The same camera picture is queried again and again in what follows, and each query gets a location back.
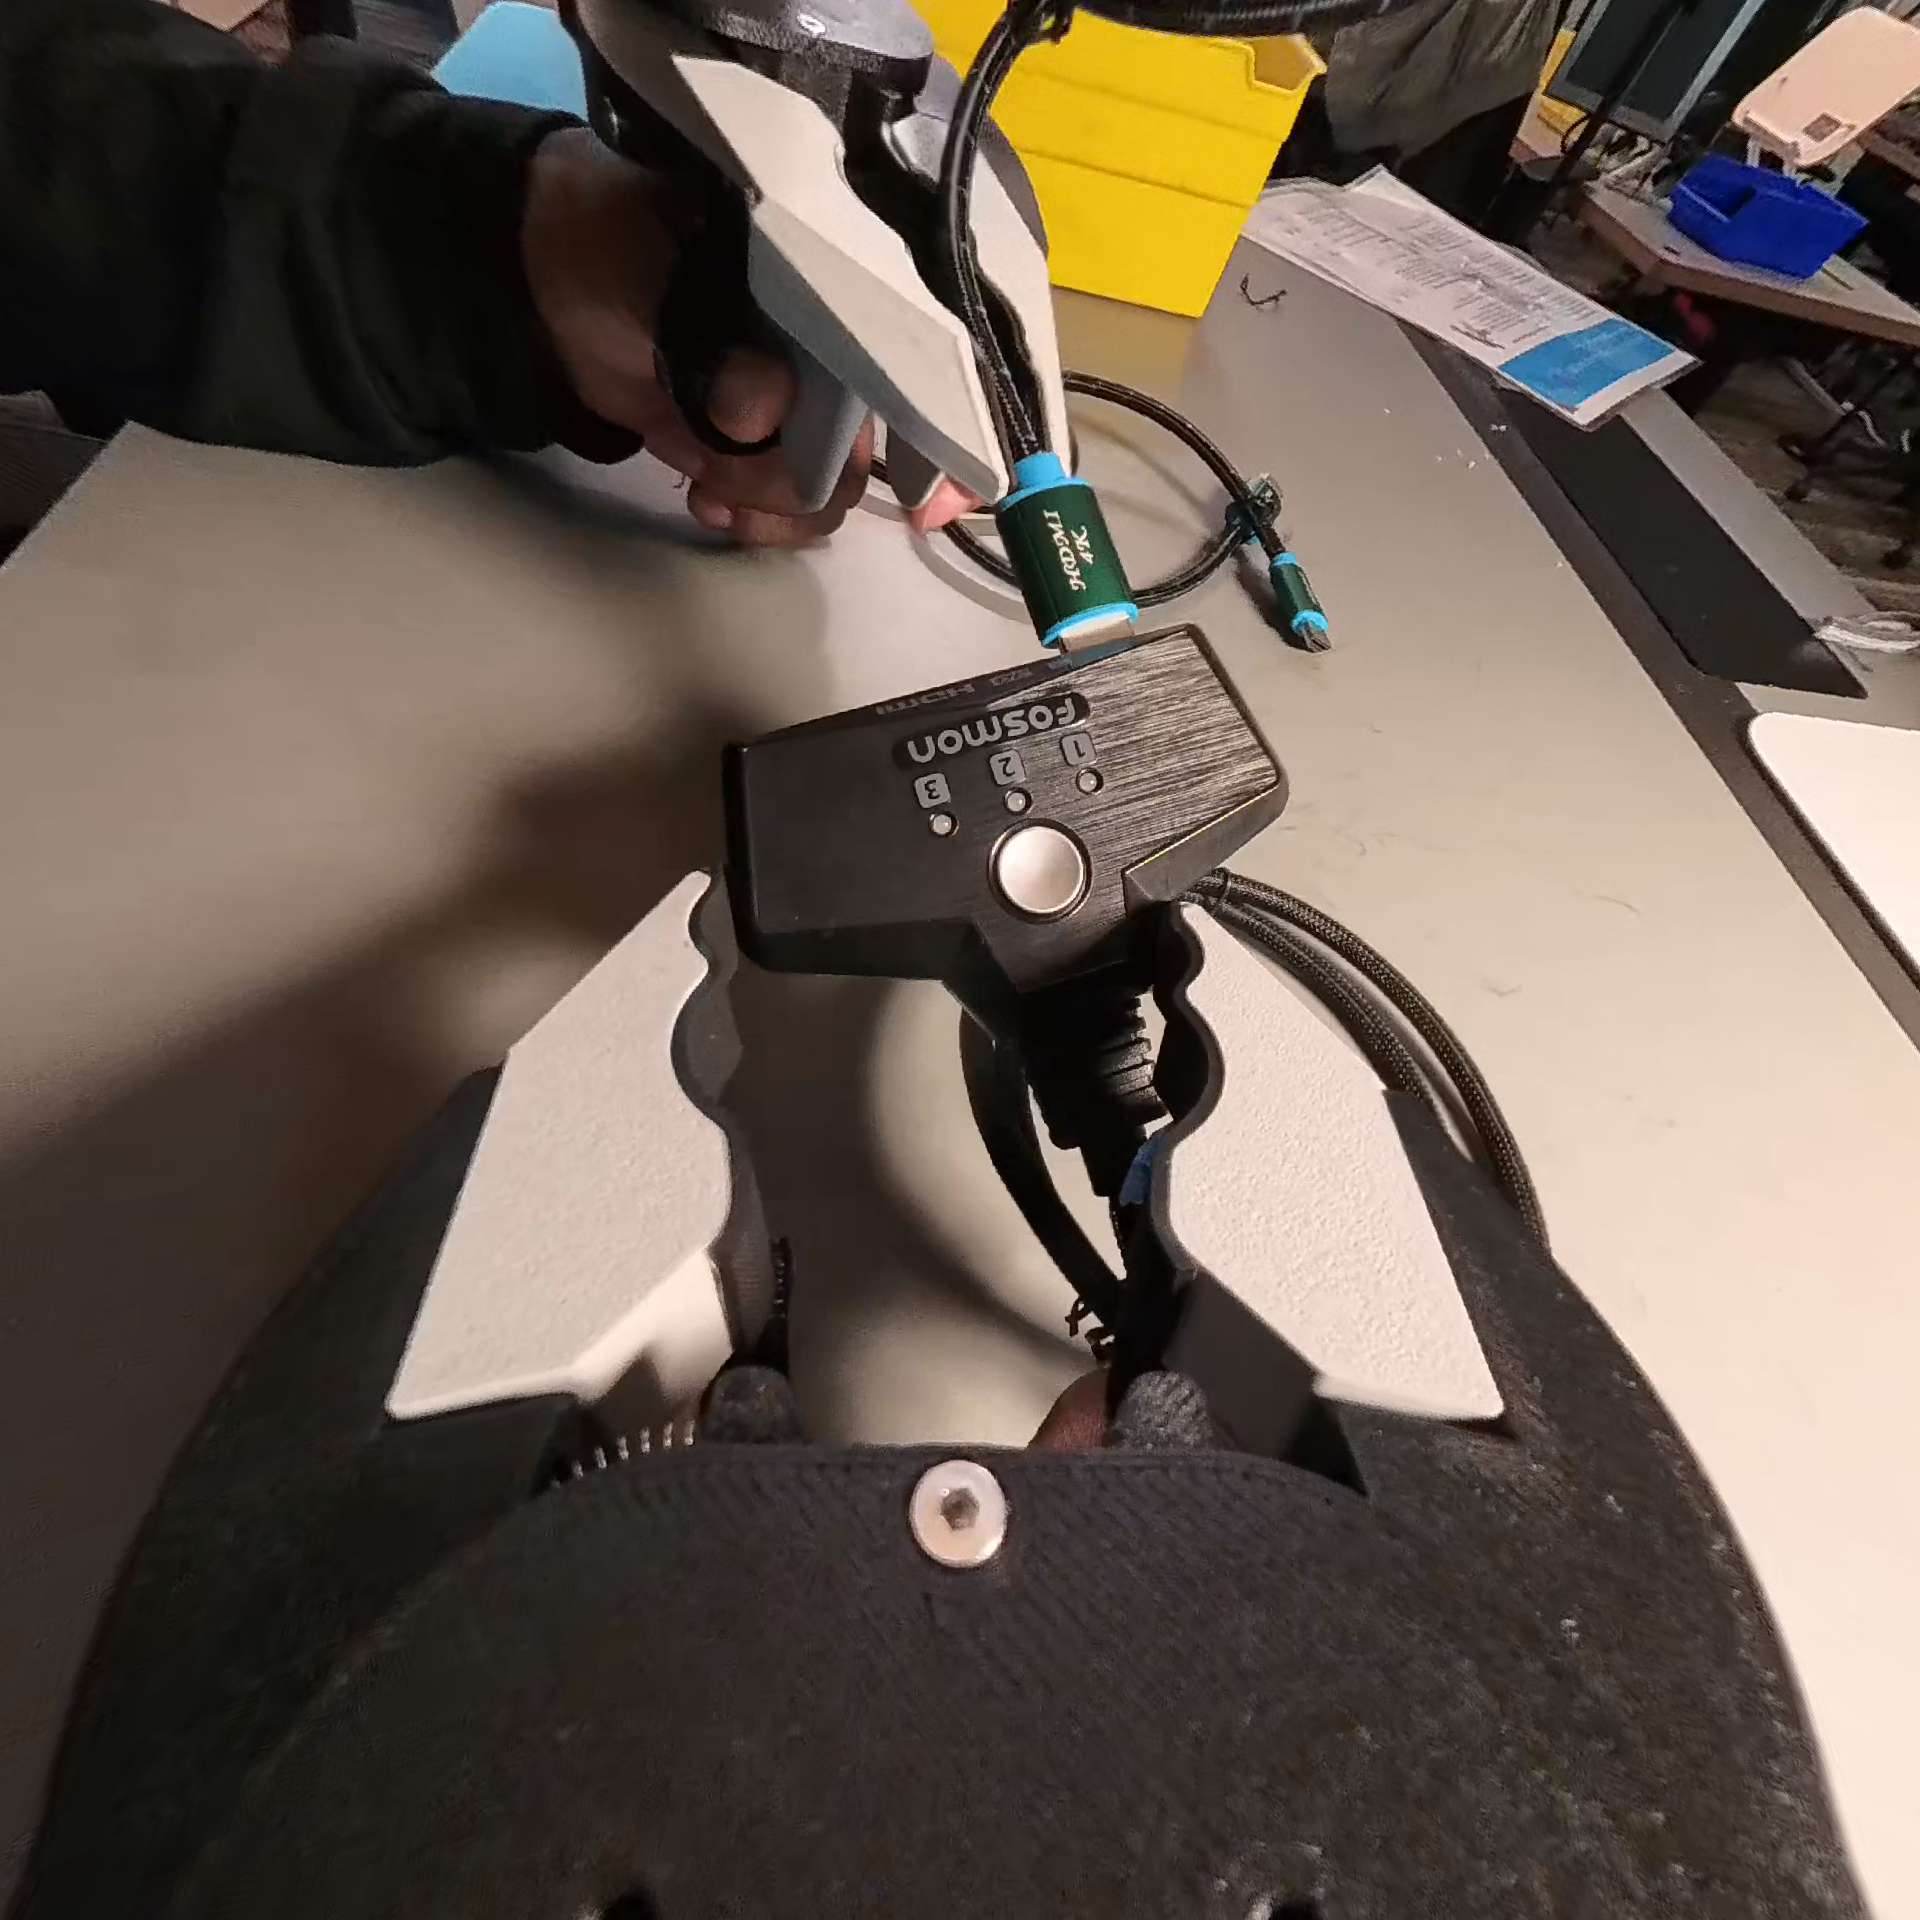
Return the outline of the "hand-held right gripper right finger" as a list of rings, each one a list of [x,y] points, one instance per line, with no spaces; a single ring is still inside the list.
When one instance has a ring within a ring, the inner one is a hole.
[[[1203,908],[1170,908],[1152,994],[1166,1124],[1121,1185],[1167,1286],[1151,1360],[1228,1438],[1293,1438],[1315,1403],[1500,1420],[1377,1071]]]

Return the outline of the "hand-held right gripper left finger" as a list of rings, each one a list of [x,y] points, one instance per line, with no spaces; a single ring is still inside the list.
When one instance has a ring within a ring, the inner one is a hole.
[[[692,1414],[769,1324],[774,1259],[723,1105],[723,882],[683,874],[506,1053],[383,1410]]]

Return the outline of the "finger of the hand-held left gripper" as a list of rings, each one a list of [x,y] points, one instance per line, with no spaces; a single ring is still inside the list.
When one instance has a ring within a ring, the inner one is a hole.
[[[886,154],[880,182],[896,196],[889,221],[925,287],[953,314],[961,306],[936,234],[936,172],[954,105],[954,89],[925,89],[911,108],[880,126]],[[981,129],[966,218],[984,320],[963,323],[963,327],[966,335],[987,335],[1001,360],[996,391],[987,385],[984,363],[976,360],[981,395],[1018,398],[1034,447],[1067,465],[1064,370],[1053,320],[1043,216],[1022,160],[993,117]]]
[[[996,306],[954,306],[941,197],[959,73],[935,51],[660,51],[657,169],[689,191],[657,367],[719,454],[774,448],[819,512],[880,420],[941,478],[1007,488],[976,335],[1012,346],[1012,150],[987,175]]]

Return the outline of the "black hdmi switch box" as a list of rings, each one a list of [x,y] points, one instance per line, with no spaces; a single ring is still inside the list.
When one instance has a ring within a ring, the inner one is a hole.
[[[734,934],[771,974],[1041,994],[1126,966],[1282,805],[1203,632],[1170,627],[731,746]]]

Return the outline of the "person's left forearm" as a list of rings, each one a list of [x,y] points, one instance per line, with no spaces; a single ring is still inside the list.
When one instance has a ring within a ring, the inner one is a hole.
[[[340,42],[262,62],[161,2],[6,2],[1,395],[358,468],[633,454],[519,250],[568,136]]]

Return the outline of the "person's left hand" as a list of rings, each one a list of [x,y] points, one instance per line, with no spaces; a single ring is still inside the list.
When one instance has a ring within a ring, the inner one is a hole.
[[[808,512],[781,451],[734,454],[679,416],[657,363],[660,304],[692,216],[669,179],[592,129],[550,133],[527,166],[519,261],[541,327],[583,409],[686,482],[686,512],[734,543],[824,540],[867,491],[864,423],[828,500]]]

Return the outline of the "yellow bin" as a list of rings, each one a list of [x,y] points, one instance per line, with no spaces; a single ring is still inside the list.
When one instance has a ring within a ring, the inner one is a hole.
[[[1050,281],[1197,320],[1322,73],[1303,36],[1167,36],[1075,5],[987,108],[1038,204]]]

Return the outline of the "printed paper sheets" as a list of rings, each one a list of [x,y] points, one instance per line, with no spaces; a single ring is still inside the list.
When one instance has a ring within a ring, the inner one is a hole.
[[[1377,166],[1351,182],[1271,182],[1243,235],[1461,352],[1574,428],[1596,428],[1697,367]]]

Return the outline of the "white desk stand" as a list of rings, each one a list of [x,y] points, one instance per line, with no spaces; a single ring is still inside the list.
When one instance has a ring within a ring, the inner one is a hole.
[[[1917,969],[1917,734],[1757,713],[1748,722],[1748,750]]]

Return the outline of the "small blue bin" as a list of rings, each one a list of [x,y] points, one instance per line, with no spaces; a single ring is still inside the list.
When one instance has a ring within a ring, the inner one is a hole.
[[[1791,281],[1821,272],[1867,227],[1821,185],[1722,154],[1670,182],[1666,216],[1716,261]]]

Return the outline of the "beige chair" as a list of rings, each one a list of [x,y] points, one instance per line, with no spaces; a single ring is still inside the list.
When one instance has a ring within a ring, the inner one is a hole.
[[[1748,163],[1774,157],[1808,172],[1855,145],[1917,93],[1917,24],[1885,8],[1848,8],[1821,25],[1729,116]]]

